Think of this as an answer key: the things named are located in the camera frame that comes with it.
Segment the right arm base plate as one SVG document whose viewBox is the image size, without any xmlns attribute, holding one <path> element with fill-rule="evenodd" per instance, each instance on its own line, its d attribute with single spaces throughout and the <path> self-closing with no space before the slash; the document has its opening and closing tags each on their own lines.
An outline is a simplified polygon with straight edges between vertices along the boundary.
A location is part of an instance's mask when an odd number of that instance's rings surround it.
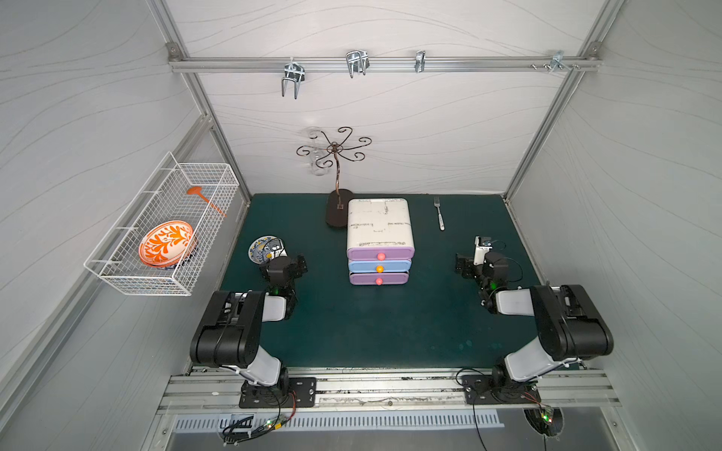
<svg viewBox="0 0 722 451">
<path fill-rule="evenodd" d="M 468 405 L 522 404 L 537 406 L 542 402 L 535 383 L 499 379 L 479 373 L 458 377 Z"/>
</svg>

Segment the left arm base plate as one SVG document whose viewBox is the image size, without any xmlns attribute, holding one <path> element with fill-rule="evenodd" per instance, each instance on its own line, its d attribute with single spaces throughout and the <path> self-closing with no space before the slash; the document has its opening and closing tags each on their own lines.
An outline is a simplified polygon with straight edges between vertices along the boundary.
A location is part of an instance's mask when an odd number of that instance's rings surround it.
<svg viewBox="0 0 722 451">
<path fill-rule="evenodd" d="M 282 378 L 273 386 L 242 385 L 240 409 L 287 409 L 315 406 L 317 379 L 312 377 Z"/>
</svg>

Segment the purple top drawer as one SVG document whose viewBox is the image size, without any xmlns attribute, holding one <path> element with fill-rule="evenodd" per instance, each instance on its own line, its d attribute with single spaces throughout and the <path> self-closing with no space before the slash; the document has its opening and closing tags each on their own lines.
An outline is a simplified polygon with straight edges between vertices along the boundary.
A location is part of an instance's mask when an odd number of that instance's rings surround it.
<svg viewBox="0 0 722 451">
<path fill-rule="evenodd" d="M 410 260 L 415 255 L 413 246 L 351 247 L 347 257 L 352 261 Z"/>
</svg>

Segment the blue drawer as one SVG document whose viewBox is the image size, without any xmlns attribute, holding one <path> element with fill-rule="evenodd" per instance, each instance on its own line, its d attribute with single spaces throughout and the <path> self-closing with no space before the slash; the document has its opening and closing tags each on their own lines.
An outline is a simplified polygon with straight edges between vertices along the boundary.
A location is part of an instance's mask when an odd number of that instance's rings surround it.
<svg viewBox="0 0 722 451">
<path fill-rule="evenodd" d="M 412 261 L 407 260 L 349 260 L 352 274 L 386 274 L 387 272 L 408 272 Z"/>
</svg>

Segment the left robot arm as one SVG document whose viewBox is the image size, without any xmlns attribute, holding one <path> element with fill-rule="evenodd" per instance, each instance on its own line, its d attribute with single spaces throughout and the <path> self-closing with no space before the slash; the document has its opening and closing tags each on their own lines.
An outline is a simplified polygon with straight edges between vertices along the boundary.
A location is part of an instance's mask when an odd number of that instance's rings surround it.
<svg viewBox="0 0 722 451">
<path fill-rule="evenodd" d="M 295 281 L 308 271 L 304 256 L 261 264 L 265 291 L 216 291 L 190 343 L 193 364 L 225 368 L 255 387 L 289 391 L 288 369 L 261 347 L 267 322 L 287 321 L 297 305 Z"/>
</svg>

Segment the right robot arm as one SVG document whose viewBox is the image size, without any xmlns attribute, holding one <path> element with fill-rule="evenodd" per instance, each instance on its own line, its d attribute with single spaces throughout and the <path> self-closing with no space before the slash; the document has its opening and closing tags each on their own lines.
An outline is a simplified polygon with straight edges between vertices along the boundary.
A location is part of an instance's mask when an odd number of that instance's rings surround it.
<svg viewBox="0 0 722 451">
<path fill-rule="evenodd" d="M 481 305 L 490 314 L 529 317 L 536 324 L 536 336 L 493 368 L 492 387 L 517 388 L 561 366 L 612 353 L 612 333 L 583 286 L 513 289 L 509 259 L 494 251 L 483 259 L 457 255 L 455 272 L 477 283 Z"/>
</svg>

